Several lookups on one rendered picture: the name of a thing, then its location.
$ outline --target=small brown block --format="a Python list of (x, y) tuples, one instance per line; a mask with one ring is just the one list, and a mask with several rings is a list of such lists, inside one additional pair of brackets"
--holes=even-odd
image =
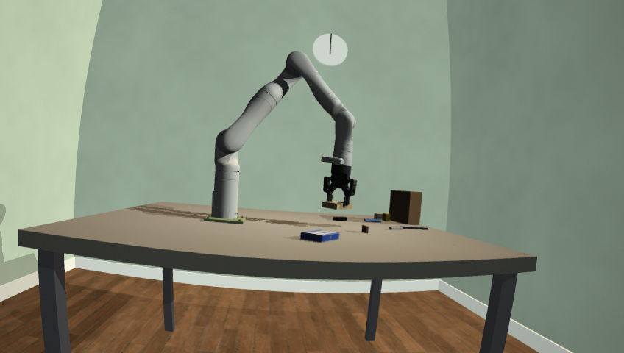
[(422, 193), (390, 191), (390, 219), (403, 224), (420, 224)]
[(349, 206), (344, 207), (340, 201), (323, 201), (321, 207), (330, 208), (332, 210), (351, 210), (353, 208), (353, 203), (350, 202)]

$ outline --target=blue object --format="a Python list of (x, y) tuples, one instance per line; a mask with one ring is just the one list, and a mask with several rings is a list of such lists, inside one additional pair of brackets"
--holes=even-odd
[(324, 243), (330, 240), (337, 240), (339, 233), (330, 232), (328, 230), (310, 230), (307, 232), (301, 232), (301, 239), (303, 240), (312, 240), (317, 243)]

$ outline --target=dark gray table leg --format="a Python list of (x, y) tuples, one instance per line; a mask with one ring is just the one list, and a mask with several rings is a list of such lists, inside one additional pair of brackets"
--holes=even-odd
[(492, 277), (488, 313), (479, 353), (503, 353), (511, 320), (511, 306), (514, 304), (517, 277), (518, 274), (495, 274)]
[(63, 253), (38, 250), (38, 257), (43, 347), (46, 353), (70, 353)]
[(165, 331), (173, 332), (175, 328), (173, 268), (163, 268), (163, 307), (165, 309)]
[(369, 315), (366, 318), (366, 340), (375, 340), (377, 332), (377, 317), (379, 316), (379, 301), (381, 300), (381, 279), (373, 279), (371, 295), (369, 297)]

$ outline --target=green base plate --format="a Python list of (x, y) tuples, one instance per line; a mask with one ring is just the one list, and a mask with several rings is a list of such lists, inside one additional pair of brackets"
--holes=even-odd
[(243, 224), (245, 223), (245, 217), (238, 217), (238, 218), (217, 218), (217, 217), (206, 217), (204, 218), (205, 222), (222, 222), (222, 223), (236, 223), (236, 224)]

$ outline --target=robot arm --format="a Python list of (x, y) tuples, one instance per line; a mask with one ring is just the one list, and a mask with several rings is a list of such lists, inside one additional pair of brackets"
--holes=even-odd
[(355, 127), (353, 114), (344, 107), (340, 99), (329, 89), (316, 71), (308, 56), (293, 51), (286, 59), (286, 67), (272, 82), (264, 85), (249, 101), (245, 111), (232, 126), (217, 135), (215, 145), (215, 188), (213, 191), (213, 214), (216, 218), (238, 216), (238, 150), (253, 130), (277, 106), (301, 78), (310, 86), (314, 98), (336, 122), (336, 141), (333, 157), (323, 157), (323, 162), (332, 163), (331, 176), (326, 176), (323, 191), (327, 200), (340, 188), (344, 191), (344, 206), (355, 195), (357, 181), (350, 179), (353, 151), (352, 130)]

